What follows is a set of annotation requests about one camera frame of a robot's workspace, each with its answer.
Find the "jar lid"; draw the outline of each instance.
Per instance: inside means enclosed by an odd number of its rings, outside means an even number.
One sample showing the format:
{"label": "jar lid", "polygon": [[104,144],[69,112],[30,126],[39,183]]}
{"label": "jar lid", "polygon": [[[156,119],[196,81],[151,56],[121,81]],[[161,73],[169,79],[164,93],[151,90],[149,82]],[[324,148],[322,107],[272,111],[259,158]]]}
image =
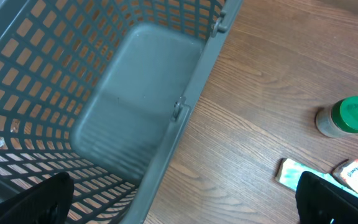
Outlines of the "jar lid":
{"label": "jar lid", "polygon": [[331,112],[334,123],[347,133],[358,133],[358,96],[337,102]]}

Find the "wooden table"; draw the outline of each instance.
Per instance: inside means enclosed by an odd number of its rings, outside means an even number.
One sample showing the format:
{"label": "wooden table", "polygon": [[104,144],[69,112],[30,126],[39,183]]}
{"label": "wooden table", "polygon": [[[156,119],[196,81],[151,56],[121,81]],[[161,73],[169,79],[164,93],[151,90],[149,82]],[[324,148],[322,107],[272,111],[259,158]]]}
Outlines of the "wooden table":
{"label": "wooden table", "polygon": [[246,0],[146,223],[297,223],[281,158],[330,172],[358,136],[329,139],[319,107],[358,95],[358,0]]}

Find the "bottle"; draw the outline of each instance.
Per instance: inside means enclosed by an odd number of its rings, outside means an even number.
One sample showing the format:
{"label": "bottle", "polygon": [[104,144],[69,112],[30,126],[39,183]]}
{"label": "bottle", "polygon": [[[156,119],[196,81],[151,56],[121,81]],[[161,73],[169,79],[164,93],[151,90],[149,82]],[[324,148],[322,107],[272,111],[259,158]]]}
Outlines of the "bottle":
{"label": "bottle", "polygon": [[331,138],[358,134],[358,96],[345,98],[319,111],[316,126]]}

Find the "basket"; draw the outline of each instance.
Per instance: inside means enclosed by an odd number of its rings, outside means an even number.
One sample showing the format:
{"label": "basket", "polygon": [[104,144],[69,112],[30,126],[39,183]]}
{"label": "basket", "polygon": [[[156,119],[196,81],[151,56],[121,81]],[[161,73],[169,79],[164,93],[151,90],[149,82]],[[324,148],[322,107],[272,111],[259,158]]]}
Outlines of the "basket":
{"label": "basket", "polygon": [[241,3],[0,0],[0,203],[67,172],[68,223],[142,223]]}

